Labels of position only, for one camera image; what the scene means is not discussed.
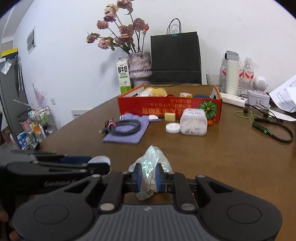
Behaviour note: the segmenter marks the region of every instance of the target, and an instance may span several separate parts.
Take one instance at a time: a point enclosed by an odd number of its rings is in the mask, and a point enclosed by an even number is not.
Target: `purple towel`
[[[138,116],[138,115],[133,115],[133,114],[124,114],[122,116],[121,120],[138,120],[141,123],[141,129],[130,136],[125,136],[125,137],[119,137],[119,136],[113,136],[111,133],[109,133],[103,140],[103,142],[118,142],[118,143],[131,143],[131,144],[138,144],[144,135],[148,124],[148,116]],[[126,126],[118,126],[116,127],[117,131],[129,131],[133,129],[134,126],[132,125],[126,125]]]

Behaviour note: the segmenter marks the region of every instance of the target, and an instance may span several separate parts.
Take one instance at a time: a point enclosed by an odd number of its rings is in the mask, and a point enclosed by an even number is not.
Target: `hanging strap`
[[[174,20],[176,20],[176,19],[179,21],[179,33],[182,33],[182,25],[181,25],[180,20],[179,20],[178,18],[174,18],[174,19],[171,21],[170,25],[168,26],[167,34],[170,34],[170,26],[171,26],[172,22],[173,22]]]

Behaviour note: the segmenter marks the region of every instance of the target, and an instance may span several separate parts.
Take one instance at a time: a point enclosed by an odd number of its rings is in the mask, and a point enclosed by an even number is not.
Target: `picture on wall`
[[[35,47],[36,47],[36,39],[35,39],[35,27],[34,27],[27,39],[28,52],[31,53]]]

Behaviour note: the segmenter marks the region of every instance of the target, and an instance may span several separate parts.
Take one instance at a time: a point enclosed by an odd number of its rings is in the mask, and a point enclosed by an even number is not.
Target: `flower vase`
[[[133,79],[134,88],[150,84],[149,77],[152,75],[150,53],[131,53],[128,57],[130,78]]]

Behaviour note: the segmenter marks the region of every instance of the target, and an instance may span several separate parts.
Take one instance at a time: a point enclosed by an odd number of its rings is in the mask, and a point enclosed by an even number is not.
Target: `open box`
[[[136,97],[146,88],[163,88],[167,94],[175,97]],[[194,95],[210,96],[206,98],[183,98],[178,97],[180,93],[186,92]],[[134,115],[157,115],[162,117],[165,113],[175,113],[180,119],[184,109],[200,108],[206,112],[207,118],[219,122],[221,115],[222,98],[216,86],[212,85],[189,85],[179,84],[171,86],[141,85],[118,96],[120,113],[131,113]]]

